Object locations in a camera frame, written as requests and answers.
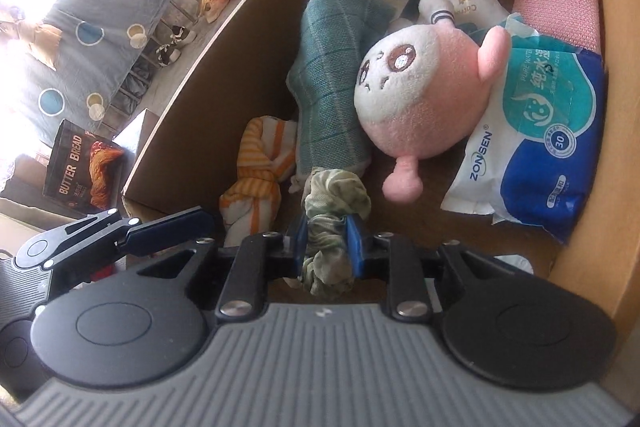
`green checkered towel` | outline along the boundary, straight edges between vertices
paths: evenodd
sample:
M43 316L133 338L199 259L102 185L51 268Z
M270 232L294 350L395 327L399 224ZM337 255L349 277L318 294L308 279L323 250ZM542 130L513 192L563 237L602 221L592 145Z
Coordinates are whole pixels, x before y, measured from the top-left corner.
M362 175L369 165L370 142L353 91L364 55L393 16L381 0L310 0L306 6L300 50L287 77L300 108L292 192L304 186L313 167Z

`pink plush toy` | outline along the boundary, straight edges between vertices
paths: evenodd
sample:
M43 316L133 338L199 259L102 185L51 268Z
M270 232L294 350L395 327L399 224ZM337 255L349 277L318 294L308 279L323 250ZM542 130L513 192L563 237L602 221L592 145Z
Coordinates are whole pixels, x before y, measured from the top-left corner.
M471 134L511 51L511 38L500 26L491 28L478 48L456 29L449 0L421 0L419 10L431 24L378 41L362 61L354 96L364 131L397 159L382 191L399 203L422 193L418 160Z

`crumpled cloth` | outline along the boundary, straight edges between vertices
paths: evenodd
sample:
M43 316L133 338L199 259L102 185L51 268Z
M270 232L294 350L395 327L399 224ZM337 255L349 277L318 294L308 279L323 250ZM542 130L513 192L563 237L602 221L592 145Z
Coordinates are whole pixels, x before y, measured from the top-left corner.
M62 31L51 24L27 21L18 21L15 24L18 38L25 44L30 54L55 71Z
M353 105L362 59L385 34L394 9L383 0L309 0L300 23L300 49L287 75L296 99L296 175L301 190L314 167L362 175L371 143Z
M271 230L280 207L280 182L296 165L295 121L272 116L247 124L238 152L238 181L220 196L225 247L237 247L248 235Z
M307 217L305 261L298 284L287 282L302 286L311 295L337 298L353 286L344 240L346 216L369 217L367 189L353 172L314 168L305 184L302 205Z

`blue wet wipes package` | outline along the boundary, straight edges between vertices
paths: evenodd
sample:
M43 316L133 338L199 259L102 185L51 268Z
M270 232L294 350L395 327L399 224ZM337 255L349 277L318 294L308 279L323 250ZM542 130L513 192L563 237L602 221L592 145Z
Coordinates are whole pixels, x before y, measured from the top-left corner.
M602 58L510 16L504 77L441 207L544 227L565 242L593 182L606 84Z

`orange striped cloth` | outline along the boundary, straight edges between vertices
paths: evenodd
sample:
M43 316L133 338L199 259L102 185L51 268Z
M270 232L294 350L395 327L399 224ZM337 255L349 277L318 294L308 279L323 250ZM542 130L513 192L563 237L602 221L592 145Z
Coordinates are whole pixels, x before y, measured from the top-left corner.
M238 153L238 181L220 196L225 247L236 247L248 235L267 232L280 207L280 182L296 165L294 121L272 116L247 124Z

